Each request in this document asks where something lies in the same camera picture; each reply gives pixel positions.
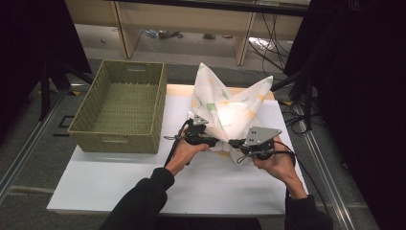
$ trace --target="hand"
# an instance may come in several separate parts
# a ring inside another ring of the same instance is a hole
[[[274,137],[274,141],[281,142],[279,136]],[[275,150],[288,151],[288,148],[282,144],[275,143]],[[302,181],[296,174],[292,159],[288,154],[273,154],[266,160],[253,158],[254,165],[259,169],[266,170],[269,174],[282,181],[292,198],[299,199],[307,197]]]
[[[188,144],[185,140],[181,140],[175,149],[175,153],[169,163],[165,166],[173,176],[176,176],[183,170],[186,164],[192,161],[194,156],[200,152],[209,148],[206,144],[193,146]]]

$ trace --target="black jacket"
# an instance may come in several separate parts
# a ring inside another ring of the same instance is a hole
[[[107,217],[101,229],[155,229],[158,214],[167,202],[167,189],[174,183],[165,168],[154,170],[150,179],[144,178],[131,189]],[[332,219],[316,208],[314,197],[288,199],[289,215],[285,229],[332,229]]]

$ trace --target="green wicker basket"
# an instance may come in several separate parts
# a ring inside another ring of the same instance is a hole
[[[68,129],[83,151],[157,153],[164,63],[104,60]]]

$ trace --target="black stand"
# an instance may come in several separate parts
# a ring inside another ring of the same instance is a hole
[[[304,115],[298,117],[296,121],[304,120],[306,125],[305,130],[311,130],[312,86],[314,81],[320,79],[326,64],[329,62],[332,53],[332,45],[335,43],[335,39],[341,31],[341,25],[343,23],[340,23],[340,16],[347,7],[347,1],[343,1],[341,5],[337,7],[333,20],[326,25],[326,28],[320,34],[320,37],[317,39],[314,48],[302,68],[295,74],[289,76],[286,80],[282,80],[271,87],[271,91],[275,92],[289,83],[295,82],[289,93],[289,97],[292,101],[297,101],[304,94]],[[299,31],[301,34],[298,33],[298,35],[306,36],[306,30],[303,29],[303,26],[304,24],[301,25]]]
[[[55,68],[58,70],[63,70],[62,73],[71,73],[89,84],[92,84],[93,82],[92,78],[84,75],[83,73],[81,73],[81,71],[77,70],[76,68],[70,66],[69,64],[63,61],[51,58],[43,61],[40,72],[42,106],[39,121],[42,121],[50,111],[51,100],[50,100],[49,78],[52,79],[53,83],[55,84],[58,90],[69,89],[71,87],[71,83],[68,81],[68,79],[64,74],[60,74],[60,71],[56,72],[52,71],[52,69]]]
[[[274,84],[271,87],[271,91],[275,92],[282,87],[297,81],[298,78],[303,78],[301,72],[297,72],[296,74],[292,75],[291,77],[287,78],[286,80],[282,80],[281,82]],[[292,121],[292,123],[299,122],[304,120],[305,123],[305,130],[311,130],[311,99],[312,99],[312,82],[311,78],[305,78],[305,93],[304,93],[304,115],[296,118],[296,120]],[[289,93],[291,99],[297,100],[296,96],[292,95],[292,92]]]

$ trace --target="folded cloth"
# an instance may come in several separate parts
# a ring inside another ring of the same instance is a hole
[[[233,95],[215,73],[200,63],[194,83],[191,112],[206,119],[206,133],[220,141],[212,151],[230,152],[236,163],[243,156],[228,141],[243,139],[249,127],[261,127],[257,112],[271,89],[273,77],[263,79],[251,87]]]

